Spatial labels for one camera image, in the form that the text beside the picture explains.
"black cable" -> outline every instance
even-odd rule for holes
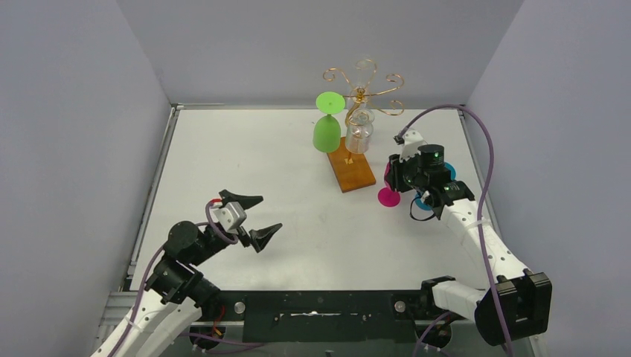
[[[417,199],[420,199],[420,197],[415,197],[414,199],[412,199],[412,202],[410,202],[410,218],[412,218],[414,221],[417,221],[417,222],[427,222],[430,219],[435,218],[436,217],[435,213],[432,213],[431,216],[429,216],[427,218],[423,218],[423,219],[418,219],[418,218],[414,217],[414,215],[412,214],[412,206],[414,206],[414,201],[416,201]]]

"white cable tie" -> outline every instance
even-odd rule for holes
[[[137,329],[138,331],[140,331],[140,333],[142,333],[144,331],[144,329],[142,327],[140,327],[139,325],[137,325],[134,321],[132,321],[130,318],[128,318],[127,316],[124,317],[125,321],[127,321],[127,324],[131,325],[133,328]]]
[[[479,221],[475,221],[469,225],[466,225],[464,227],[464,230],[462,231],[462,234],[460,235],[460,238],[462,238],[463,236],[466,236],[469,233],[469,229],[477,225],[486,225],[487,223],[491,223],[491,220],[488,218],[483,218],[483,219],[480,219]]]

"white tabletop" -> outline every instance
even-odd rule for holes
[[[182,110],[147,223],[132,289],[149,258],[182,220],[202,222],[204,206],[222,189],[262,195],[247,211],[244,228],[281,222],[264,251],[229,246],[199,270],[224,290],[419,289],[423,280],[452,275],[488,286],[483,271],[438,220],[409,218],[414,193],[395,208],[377,201],[388,156],[399,153],[392,137],[416,114],[377,113],[366,153],[377,184],[342,193],[327,156],[311,144],[318,110]],[[343,120],[344,113],[336,116]],[[445,146],[445,159],[476,198],[481,188],[455,110],[440,110],[414,128]],[[418,210],[422,217],[427,212]]]

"wall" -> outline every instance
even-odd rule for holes
[[[113,0],[0,1],[0,350],[87,356],[169,103]]]
[[[629,33],[629,1],[526,0],[468,101],[503,237],[552,279],[552,356],[631,350]]]
[[[409,108],[464,103],[523,0],[118,0],[174,103],[303,104],[360,54]]]

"wooden block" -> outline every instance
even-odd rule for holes
[[[375,184],[373,171],[364,154],[352,154],[352,163],[348,162],[349,152],[344,142],[345,138],[341,138],[337,150],[327,154],[342,193]]]

